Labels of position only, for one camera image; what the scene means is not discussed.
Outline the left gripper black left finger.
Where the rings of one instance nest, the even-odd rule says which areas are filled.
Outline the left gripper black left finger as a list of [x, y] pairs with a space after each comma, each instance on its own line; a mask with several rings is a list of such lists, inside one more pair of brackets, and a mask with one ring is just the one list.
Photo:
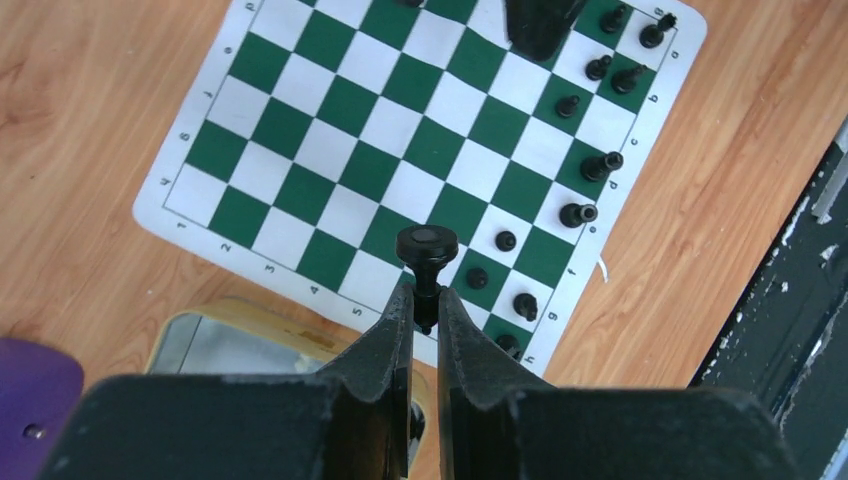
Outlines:
[[310, 374], [118, 375], [80, 401], [43, 479], [401, 479], [413, 292]]

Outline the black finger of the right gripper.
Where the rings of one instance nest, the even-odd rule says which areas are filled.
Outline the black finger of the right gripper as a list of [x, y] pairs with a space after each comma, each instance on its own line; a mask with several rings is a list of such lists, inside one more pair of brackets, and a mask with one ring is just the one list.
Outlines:
[[507, 39], [527, 58], [547, 61], [587, 3], [587, 0], [505, 0]]

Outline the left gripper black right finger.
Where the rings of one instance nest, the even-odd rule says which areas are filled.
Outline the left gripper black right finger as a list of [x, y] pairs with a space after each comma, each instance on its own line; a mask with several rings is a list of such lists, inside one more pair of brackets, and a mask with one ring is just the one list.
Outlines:
[[470, 319], [438, 307], [440, 467], [445, 479], [796, 479], [772, 417], [721, 388], [557, 387]]

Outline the black rook chess piece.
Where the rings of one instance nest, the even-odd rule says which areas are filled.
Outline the black rook chess piece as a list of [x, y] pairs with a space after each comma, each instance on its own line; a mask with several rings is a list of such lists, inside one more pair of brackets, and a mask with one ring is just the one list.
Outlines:
[[523, 355], [523, 350], [519, 340], [511, 334], [499, 335], [495, 339], [495, 343], [511, 358], [520, 361]]

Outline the black knight chess piece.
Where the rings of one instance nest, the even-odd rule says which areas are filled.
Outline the black knight chess piece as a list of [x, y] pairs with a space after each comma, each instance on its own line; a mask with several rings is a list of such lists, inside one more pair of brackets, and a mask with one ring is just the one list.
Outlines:
[[648, 70], [644, 64], [616, 71], [610, 81], [612, 90], [619, 95], [630, 94], [637, 86], [642, 75]]

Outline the gold tin box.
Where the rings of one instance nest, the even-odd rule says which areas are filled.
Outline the gold tin box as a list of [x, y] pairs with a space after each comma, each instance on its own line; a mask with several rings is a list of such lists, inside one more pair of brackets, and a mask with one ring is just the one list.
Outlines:
[[[303, 420], [308, 403], [321, 400], [315, 442], [324, 467], [343, 473], [377, 468], [379, 478], [405, 479], [426, 418], [417, 403], [426, 385], [413, 371], [414, 322], [408, 307], [392, 302], [356, 341], [337, 339], [239, 298], [225, 298], [171, 318], [160, 333], [150, 374], [218, 375], [259, 382], [282, 377], [284, 405]], [[318, 387], [326, 395], [318, 396]]]

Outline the green white chess board mat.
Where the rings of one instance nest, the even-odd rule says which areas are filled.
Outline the green white chess board mat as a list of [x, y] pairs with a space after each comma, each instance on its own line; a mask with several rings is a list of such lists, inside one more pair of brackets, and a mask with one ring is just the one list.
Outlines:
[[[622, 29], [600, 17], [624, 4]], [[639, 33], [677, 17], [661, 45]], [[589, 1], [537, 62], [506, 34], [502, 1], [235, 1], [133, 205], [138, 224], [357, 331], [413, 275], [395, 252], [415, 224], [453, 230], [439, 274], [492, 340], [515, 336], [543, 375], [704, 44], [681, 1]], [[586, 64], [612, 63], [601, 81]], [[648, 70], [627, 95], [613, 74]], [[571, 118], [555, 104], [578, 95]], [[617, 151], [588, 182], [580, 163]], [[563, 226], [559, 210], [597, 219]], [[495, 247], [512, 231], [517, 246]], [[488, 285], [465, 281], [482, 267]], [[513, 299], [534, 295], [527, 322]]]

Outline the black bishop chess piece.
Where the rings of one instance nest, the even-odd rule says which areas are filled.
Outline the black bishop chess piece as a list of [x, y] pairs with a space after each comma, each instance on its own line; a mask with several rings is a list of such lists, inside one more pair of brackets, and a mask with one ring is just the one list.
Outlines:
[[598, 210], [593, 204], [569, 203], [558, 213], [560, 223], [567, 228], [577, 228], [597, 219]]

